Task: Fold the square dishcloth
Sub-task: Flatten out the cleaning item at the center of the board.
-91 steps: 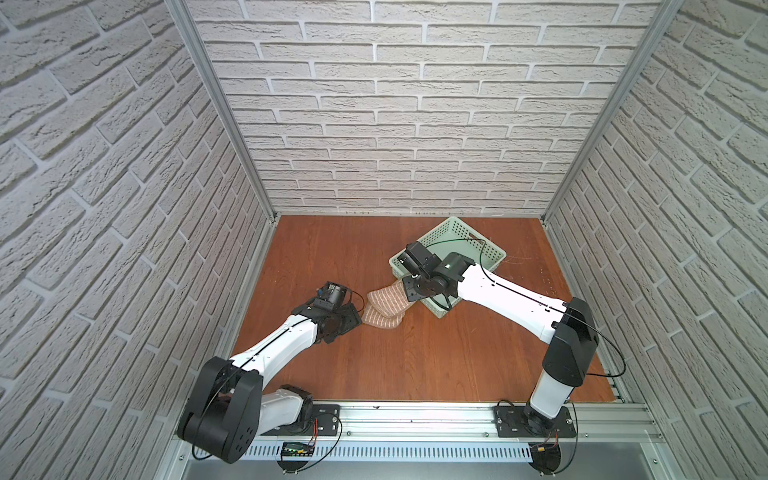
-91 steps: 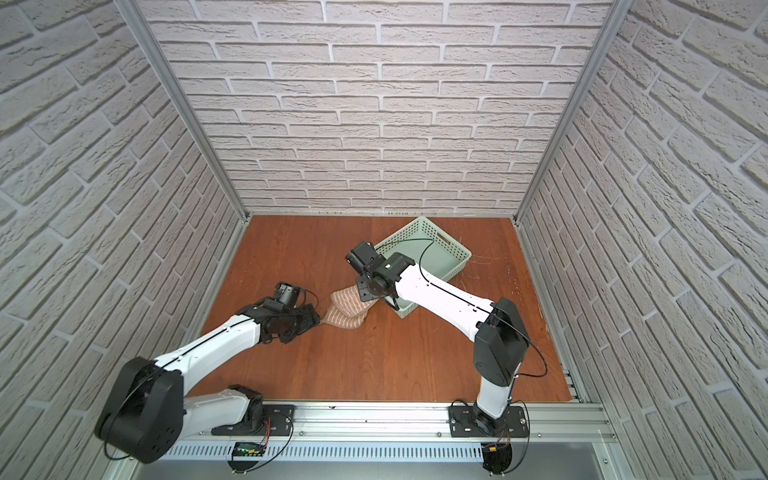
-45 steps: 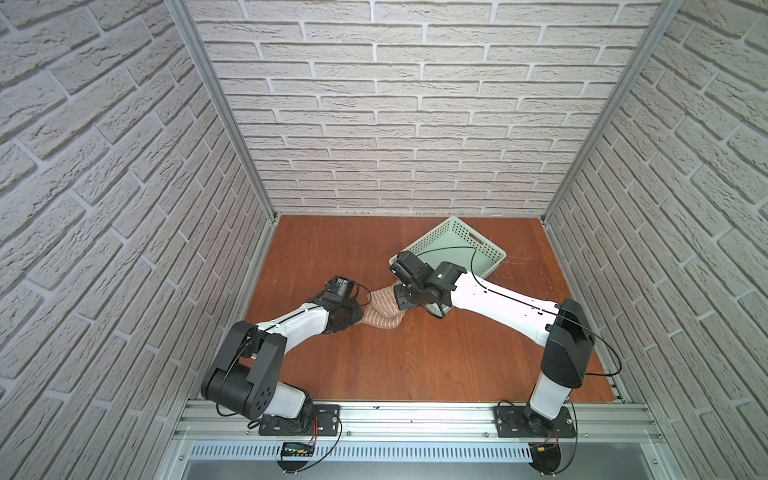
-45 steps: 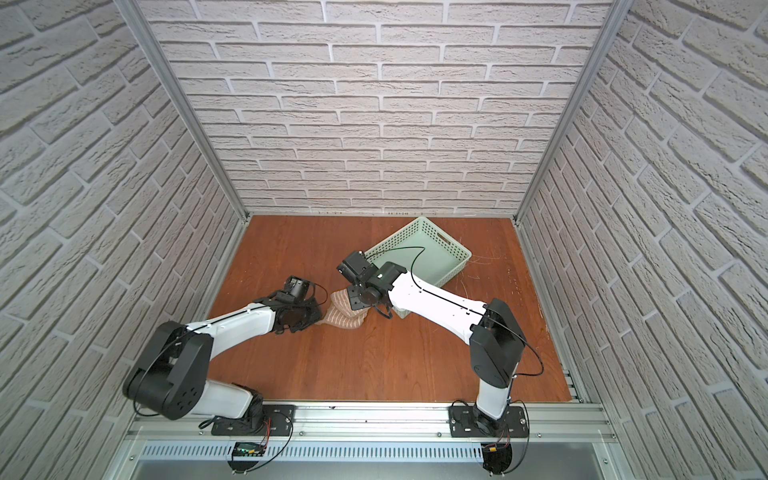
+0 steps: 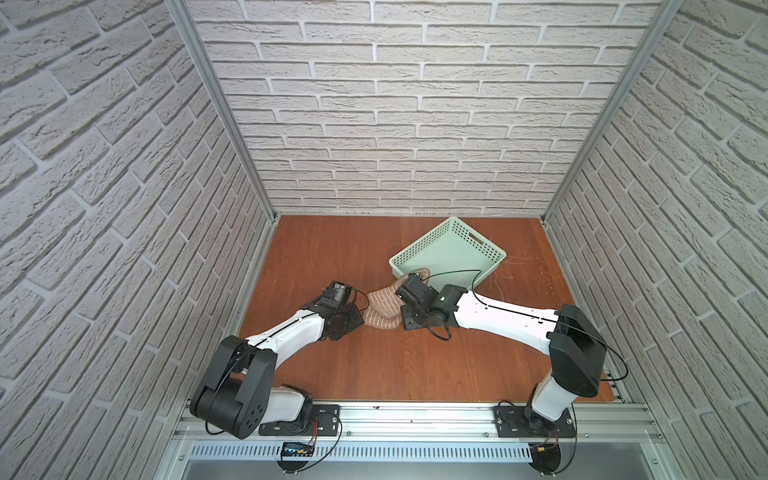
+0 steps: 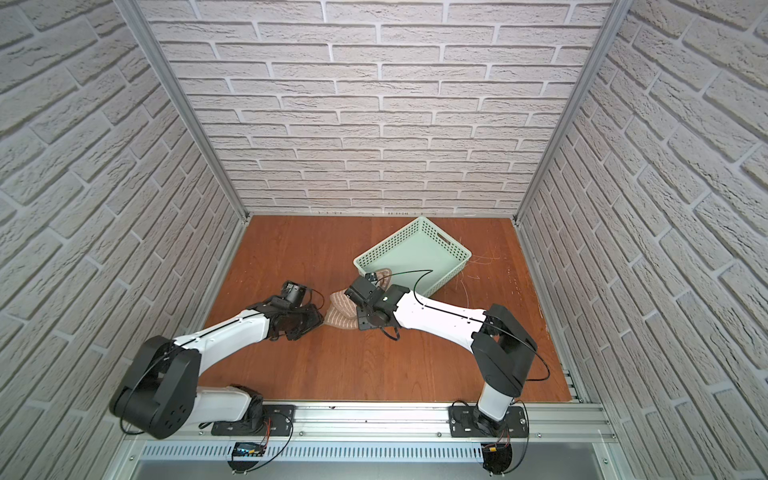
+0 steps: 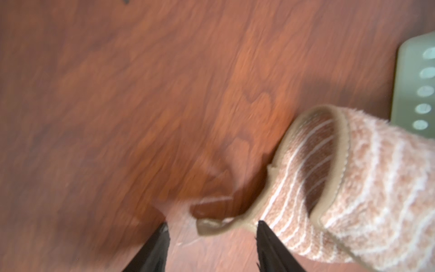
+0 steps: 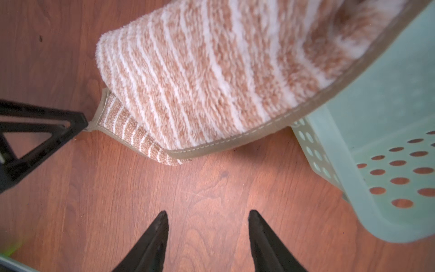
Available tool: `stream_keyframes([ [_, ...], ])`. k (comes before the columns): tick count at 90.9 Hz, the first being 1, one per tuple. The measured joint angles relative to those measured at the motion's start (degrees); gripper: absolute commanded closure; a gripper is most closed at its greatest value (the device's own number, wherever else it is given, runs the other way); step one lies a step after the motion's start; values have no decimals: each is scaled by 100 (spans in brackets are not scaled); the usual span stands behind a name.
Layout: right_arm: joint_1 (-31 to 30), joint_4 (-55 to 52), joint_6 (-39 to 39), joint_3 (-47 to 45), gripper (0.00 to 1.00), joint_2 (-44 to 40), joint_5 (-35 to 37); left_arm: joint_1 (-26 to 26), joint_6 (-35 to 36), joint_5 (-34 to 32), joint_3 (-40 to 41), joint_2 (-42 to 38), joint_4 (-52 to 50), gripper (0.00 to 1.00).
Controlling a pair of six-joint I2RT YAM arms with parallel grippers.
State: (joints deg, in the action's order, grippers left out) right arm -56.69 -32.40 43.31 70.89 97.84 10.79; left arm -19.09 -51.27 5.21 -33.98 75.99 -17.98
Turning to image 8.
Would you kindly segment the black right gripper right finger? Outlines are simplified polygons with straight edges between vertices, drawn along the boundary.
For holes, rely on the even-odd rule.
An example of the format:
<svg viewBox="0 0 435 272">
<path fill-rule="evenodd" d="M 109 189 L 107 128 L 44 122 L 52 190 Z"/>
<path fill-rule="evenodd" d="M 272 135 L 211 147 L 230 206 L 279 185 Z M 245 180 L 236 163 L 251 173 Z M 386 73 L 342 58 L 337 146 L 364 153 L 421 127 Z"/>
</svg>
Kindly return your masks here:
<svg viewBox="0 0 435 272">
<path fill-rule="evenodd" d="M 257 210 L 250 211 L 248 222 L 250 249 L 256 272 L 306 271 Z"/>
</svg>

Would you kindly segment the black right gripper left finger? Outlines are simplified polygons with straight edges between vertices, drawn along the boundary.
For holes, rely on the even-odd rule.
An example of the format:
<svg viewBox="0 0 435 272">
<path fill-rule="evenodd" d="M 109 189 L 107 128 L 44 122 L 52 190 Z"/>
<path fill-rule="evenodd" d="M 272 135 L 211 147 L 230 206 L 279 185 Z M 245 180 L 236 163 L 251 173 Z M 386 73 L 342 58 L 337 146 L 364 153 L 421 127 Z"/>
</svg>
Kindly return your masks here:
<svg viewBox="0 0 435 272">
<path fill-rule="evenodd" d="M 168 234 L 168 215 L 161 211 L 113 272 L 162 272 Z"/>
</svg>

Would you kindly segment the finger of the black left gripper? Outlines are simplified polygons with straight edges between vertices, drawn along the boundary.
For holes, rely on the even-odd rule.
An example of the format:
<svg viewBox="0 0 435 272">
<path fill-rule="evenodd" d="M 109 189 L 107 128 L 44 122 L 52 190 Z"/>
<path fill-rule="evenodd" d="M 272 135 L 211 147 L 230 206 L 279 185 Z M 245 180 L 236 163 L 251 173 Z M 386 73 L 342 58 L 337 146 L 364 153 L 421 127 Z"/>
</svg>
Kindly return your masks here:
<svg viewBox="0 0 435 272">
<path fill-rule="evenodd" d="M 83 113 L 1 100 L 1 193 L 85 130 Z"/>
</svg>

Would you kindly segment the striped brown white dishcloth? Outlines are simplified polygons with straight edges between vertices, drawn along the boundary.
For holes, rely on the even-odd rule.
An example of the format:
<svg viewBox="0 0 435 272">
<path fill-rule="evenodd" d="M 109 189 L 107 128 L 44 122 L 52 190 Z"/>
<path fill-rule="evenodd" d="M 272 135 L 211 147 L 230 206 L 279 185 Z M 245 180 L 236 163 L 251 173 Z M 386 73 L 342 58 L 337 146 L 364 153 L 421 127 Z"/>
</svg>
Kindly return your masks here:
<svg viewBox="0 0 435 272">
<path fill-rule="evenodd" d="M 103 34 L 88 131 L 161 164 L 229 150 L 343 91 L 428 1 L 172 1 Z"/>
</svg>

